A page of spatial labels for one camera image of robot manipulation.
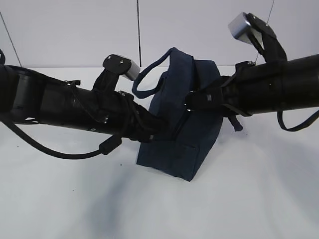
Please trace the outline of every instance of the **bag handle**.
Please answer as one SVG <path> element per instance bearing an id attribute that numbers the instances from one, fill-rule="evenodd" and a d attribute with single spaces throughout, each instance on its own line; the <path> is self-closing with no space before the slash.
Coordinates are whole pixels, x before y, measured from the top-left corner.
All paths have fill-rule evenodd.
<path id="1" fill-rule="evenodd" d="M 164 60 L 167 59 L 167 57 L 173 52 L 176 51 L 177 48 L 173 47 L 170 50 L 167 51 L 167 53 L 165 53 L 159 60 L 157 60 L 156 62 L 150 64 L 148 67 L 146 67 L 141 73 L 139 73 L 138 77 L 136 78 L 136 80 L 133 83 L 133 87 L 132 87 L 132 92 L 134 95 L 136 95 L 137 98 L 139 99 L 145 99 L 151 95 L 154 95 L 156 92 L 158 92 L 160 90 L 160 87 L 163 83 L 164 77 L 161 77 L 159 79 L 158 84 L 155 86 L 154 89 L 151 90 L 146 90 L 146 91 L 139 91 L 137 89 L 137 87 L 139 86 L 139 84 L 141 83 L 142 79 L 144 79 L 144 77 L 156 66 L 159 66 Z"/>

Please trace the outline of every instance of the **white table surface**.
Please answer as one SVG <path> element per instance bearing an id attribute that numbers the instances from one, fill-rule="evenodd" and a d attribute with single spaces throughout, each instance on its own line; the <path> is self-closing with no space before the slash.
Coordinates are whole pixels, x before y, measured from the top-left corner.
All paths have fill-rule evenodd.
<path id="1" fill-rule="evenodd" d="M 42 68 L 91 88 L 100 68 Z M 165 68 L 155 69 L 150 88 Z M 233 67 L 221 67 L 231 75 Z M 122 78 L 118 89 L 130 91 Z M 138 101 L 148 107 L 150 99 Z M 314 109 L 288 112 L 288 126 Z M 108 156 L 68 161 L 31 148 L 0 125 L 0 238 L 3 239 L 299 239 L 319 238 L 319 122 L 280 130 L 276 114 L 225 120 L 192 182 L 136 166 L 137 142 Z M 67 153 L 97 149 L 107 135 L 22 126 Z"/>

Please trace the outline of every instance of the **black cylinder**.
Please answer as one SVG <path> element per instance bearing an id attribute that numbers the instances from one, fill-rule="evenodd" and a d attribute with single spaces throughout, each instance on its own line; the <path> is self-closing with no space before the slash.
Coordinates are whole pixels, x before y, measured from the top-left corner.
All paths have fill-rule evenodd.
<path id="1" fill-rule="evenodd" d="M 252 115 L 319 107 L 319 54 L 245 68 L 223 92 Z"/>

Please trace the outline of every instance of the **white backdrop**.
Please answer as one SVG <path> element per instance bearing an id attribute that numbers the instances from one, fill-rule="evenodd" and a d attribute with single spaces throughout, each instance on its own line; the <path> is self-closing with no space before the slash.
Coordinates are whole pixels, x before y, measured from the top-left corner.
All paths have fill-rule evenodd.
<path id="1" fill-rule="evenodd" d="M 91 88 L 99 68 L 37 69 Z M 149 89 L 165 68 L 147 77 Z M 233 67 L 221 67 L 228 75 Z M 118 89 L 132 83 L 122 78 Z M 138 100 L 148 106 L 150 99 Z M 288 126 L 314 109 L 288 112 Z M 280 130 L 276 114 L 225 120 L 192 182 L 136 166 L 139 144 L 108 156 L 67 161 L 42 154 L 0 125 L 0 238 L 298 239 L 319 237 L 319 122 Z M 36 125 L 22 127 L 68 153 L 95 150 L 107 135 Z"/>
<path id="2" fill-rule="evenodd" d="M 289 59 L 319 53 L 317 0 L 138 2 L 143 66 L 173 46 L 218 65 L 255 60 L 253 47 L 228 30 L 242 11 L 264 21 L 270 16 Z M 113 53 L 139 62 L 137 0 L 0 0 L 0 11 L 26 67 L 100 67 Z M 0 36 L 0 47 L 13 59 L 1 24 Z"/>
<path id="3" fill-rule="evenodd" d="M 107 55 L 139 61 L 136 3 L 0 0 L 0 11 L 23 66 L 46 66 L 36 70 L 81 79 L 90 89 L 102 69 L 88 67 L 101 66 Z M 269 23 L 289 59 L 319 53 L 317 0 L 140 0 L 139 7 L 144 66 L 172 46 L 218 65 L 255 60 L 256 51 L 228 32 L 241 11 L 263 20 L 271 13 Z M 1 21 L 0 48 L 8 64 L 18 64 Z M 164 70 L 155 69 L 143 87 L 154 86 Z M 118 89 L 131 86 L 122 79 Z M 148 107 L 150 99 L 137 102 Z M 285 121 L 294 126 L 313 111 L 288 112 Z M 136 166 L 137 142 L 124 140 L 108 156 L 66 161 L 30 148 L 0 125 L 0 238 L 319 238 L 319 122 L 289 133 L 280 130 L 275 114 L 240 121 L 244 130 L 235 133 L 225 120 L 191 183 Z M 95 150 L 108 136 L 22 128 L 67 153 Z"/>

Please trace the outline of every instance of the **bag strap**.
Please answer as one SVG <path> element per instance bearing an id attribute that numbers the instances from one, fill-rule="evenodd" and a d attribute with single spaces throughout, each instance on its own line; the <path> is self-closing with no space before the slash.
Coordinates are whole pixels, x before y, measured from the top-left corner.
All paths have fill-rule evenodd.
<path id="1" fill-rule="evenodd" d="M 142 79 L 144 79 L 144 77 L 156 66 L 160 65 L 164 60 L 167 59 L 167 57 L 173 52 L 176 51 L 177 49 L 175 47 L 171 48 L 170 50 L 167 51 L 167 53 L 165 53 L 159 60 L 157 60 L 156 62 L 150 64 L 148 67 L 146 67 L 136 78 L 136 80 L 133 83 L 133 87 L 132 87 L 132 92 L 134 95 L 136 95 L 137 98 L 139 99 L 145 99 L 146 97 L 149 97 L 151 95 L 154 95 L 156 92 L 158 92 L 160 90 L 160 87 L 162 86 L 164 77 L 161 77 L 159 79 L 158 84 L 155 86 L 154 89 L 151 90 L 147 90 L 147 91 L 139 91 L 137 90 L 137 87 L 139 86 L 139 84 L 141 83 Z"/>
<path id="2" fill-rule="evenodd" d="M 319 118 L 319 111 L 313 113 L 312 116 L 310 116 L 308 119 L 306 119 L 303 123 L 301 123 L 300 125 L 293 127 L 293 128 L 287 128 L 285 126 L 285 123 L 283 121 L 283 112 L 277 112 L 277 119 L 278 119 L 278 123 L 280 125 L 280 128 L 282 128 L 285 131 L 289 131 L 289 132 L 297 132 L 299 130 L 302 130 L 304 128 L 309 127 L 310 125 L 312 125 L 317 119 Z"/>

